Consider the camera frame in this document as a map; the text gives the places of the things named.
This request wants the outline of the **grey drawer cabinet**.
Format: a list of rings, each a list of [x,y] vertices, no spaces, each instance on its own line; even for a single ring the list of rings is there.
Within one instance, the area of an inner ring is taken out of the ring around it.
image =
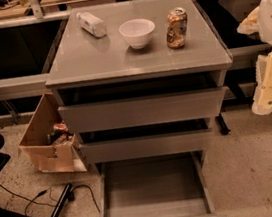
[[[167,14],[179,7],[188,15],[186,40],[182,48],[172,49],[166,38]],[[108,33],[97,39],[82,30],[76,18],[68,20],[46,82],[59,108],[224,89],[225,74],[232,65],[231,56],[193,0],[121,2],[93,6],[89,11],[107,22]],[[137,18],[153,21],[155,29],[146,47],[133,49],[123,40],[119,28],[124,22]],[[79,145],[202,129],[212,130],[215,137],[215,118],[74,134]]]

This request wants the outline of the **white ceramic bowl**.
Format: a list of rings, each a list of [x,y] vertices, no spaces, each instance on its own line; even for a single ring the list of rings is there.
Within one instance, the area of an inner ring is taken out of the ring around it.
[[[148,19],[132,19],[119,28],[123,40],[133,49],[144,48],[151,41],[155,24]]]

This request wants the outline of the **clear plastic bottle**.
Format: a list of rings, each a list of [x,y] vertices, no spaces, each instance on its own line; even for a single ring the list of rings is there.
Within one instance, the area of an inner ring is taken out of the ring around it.
[[[76,18],[80,23],[80,26],[89,32],[92,36],[95,36],[96,38],[102,38],[106,36],[106,22],[102,19],[99,19],[97,16],[94,16],[87,11],[77,13]]]

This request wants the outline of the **grey open bottom drawer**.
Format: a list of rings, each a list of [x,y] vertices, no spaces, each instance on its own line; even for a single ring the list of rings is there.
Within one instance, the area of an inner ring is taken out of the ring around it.
[[[200,151],[105,163],[100,217],[227,217],[215,212]]]

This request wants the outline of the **grey middle drawer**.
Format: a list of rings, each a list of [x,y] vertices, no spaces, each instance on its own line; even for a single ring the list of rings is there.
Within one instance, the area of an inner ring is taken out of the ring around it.
[[[81,144],[80,152],[88,163],[97,164],[203,150],[213,137],[214,132],[212,130],[202,129]]]

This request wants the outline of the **orange soda can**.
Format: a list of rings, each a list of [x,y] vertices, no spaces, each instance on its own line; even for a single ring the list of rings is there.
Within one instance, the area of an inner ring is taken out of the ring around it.
[[[167,45],[182,48],[185,45],[188,15],[184,8],[174,8],[167,14]]]

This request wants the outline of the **grey chair right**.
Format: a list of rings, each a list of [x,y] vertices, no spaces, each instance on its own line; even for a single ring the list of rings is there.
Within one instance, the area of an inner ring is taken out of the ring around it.
[[[258,7],[261,0],[220,0],[219,5],[227,12],[229,20],[227,24],[227,37],[225,43],[229,48],[240,48],[254,45],[261,45],[258,33],[245,35],[237,32],[237,27],[250,14],[253,9]]]

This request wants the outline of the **cardboard box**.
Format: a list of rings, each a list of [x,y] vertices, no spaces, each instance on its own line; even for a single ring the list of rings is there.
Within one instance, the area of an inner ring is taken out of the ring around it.
[[[59,104],[52,93],[45,93],[31,117],[19,149],[42,172],[83,172],[85,162],[78,152],[77,138],[60,131],[64,128]]]

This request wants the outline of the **grey top drawer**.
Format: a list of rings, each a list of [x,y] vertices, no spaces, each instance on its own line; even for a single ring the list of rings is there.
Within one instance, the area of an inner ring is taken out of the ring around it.
[[[192,93],[157,95],[59,108],[72,133],[137,127],[189,119],[215,117],[224,96],[223,88]]]

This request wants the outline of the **snack items in box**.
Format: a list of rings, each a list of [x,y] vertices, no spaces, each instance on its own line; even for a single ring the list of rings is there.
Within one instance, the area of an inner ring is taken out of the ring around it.
[[[72,134],[68,130],[68,127],[65,123],[60,122],[54,124],[52,131],[47,135],[48,144],[52,145],[67,145],[72,141]]]

